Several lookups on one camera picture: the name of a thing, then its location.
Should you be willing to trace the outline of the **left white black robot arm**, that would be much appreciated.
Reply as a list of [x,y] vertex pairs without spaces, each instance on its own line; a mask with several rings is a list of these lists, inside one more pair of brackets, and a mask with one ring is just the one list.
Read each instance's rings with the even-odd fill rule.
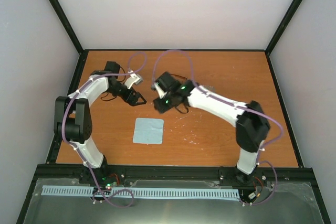
[[134,85],[142,82],[136,71],[120,72],[121,66],[108,61],[103,70],[95,70],[89,79],[76,91],[55,101],[54,133],[73,148],[83,166],[91,170],[91,178],[97,183],[108,180],[109,169],[106,157],[98,150],[92,138],[90,107],[103,93],[120,97],[130,106],[146,104]]

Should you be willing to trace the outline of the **brown sunglasses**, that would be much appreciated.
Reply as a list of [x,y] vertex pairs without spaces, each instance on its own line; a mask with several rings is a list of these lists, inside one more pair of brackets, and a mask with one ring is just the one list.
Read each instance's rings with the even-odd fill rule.
[[178,80],[179,82],[184,82],[186,80],[188,80],[187,77],[185,76],[181,76],[179,74],[173,74],[173,73],[170,73],[170,76],[174,79],[174,80]]

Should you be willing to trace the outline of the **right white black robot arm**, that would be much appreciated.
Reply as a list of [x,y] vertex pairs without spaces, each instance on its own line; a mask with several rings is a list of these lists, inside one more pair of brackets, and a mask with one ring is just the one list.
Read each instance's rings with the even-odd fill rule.
[[153,81],[151,89],[158,93],[159,97],[153,100],[153,104],[161,114],[183,105],[186,109],[206,111],[232,125],[235,128],[236,143],[240,147],[234,176],[243,185],[250,183],[258,166],[261,146],[270,130],[270,124],[262,116],[264,112],[258,102],[230,100],[192,80],[181,83],[167,71]]

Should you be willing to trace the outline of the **light blue cleaning cloth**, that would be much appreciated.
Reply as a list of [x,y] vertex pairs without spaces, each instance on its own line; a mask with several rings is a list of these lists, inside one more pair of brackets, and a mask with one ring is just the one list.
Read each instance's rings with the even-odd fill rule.
[[133,143],[161,145],[163,143],[163,119],[136,118]]

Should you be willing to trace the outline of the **flag pattern sunglasses case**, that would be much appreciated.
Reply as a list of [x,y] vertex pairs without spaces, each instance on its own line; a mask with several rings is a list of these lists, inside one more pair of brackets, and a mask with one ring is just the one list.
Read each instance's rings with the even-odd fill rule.
[[200,88],[204,92],[215,92],[215,88],[213,86],[200,86]]

